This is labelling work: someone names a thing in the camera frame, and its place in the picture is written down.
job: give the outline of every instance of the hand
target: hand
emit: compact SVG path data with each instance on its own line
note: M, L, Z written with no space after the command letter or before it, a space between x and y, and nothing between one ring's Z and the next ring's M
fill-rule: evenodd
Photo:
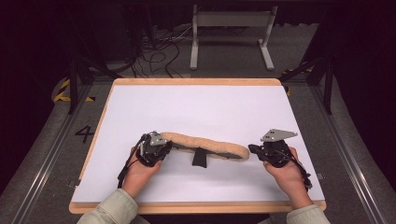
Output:
M132 156L129 164L137 160L136 153ZM128 169L128 173L125 176L125 181L122 185L122 189L125 190L132 198L136 197L143 187L147 185L151 177L157 173L161 168L161 161L158 161L153 167L147 167L140 161L134 162Z
M296 160L297 151L289 147L291 154ZM271 163L265 161L265 170L272 175L279 187L289 196L292 209L298 209L313 204L306 193L303 176L294 162L289 161L282 168L275 168Z

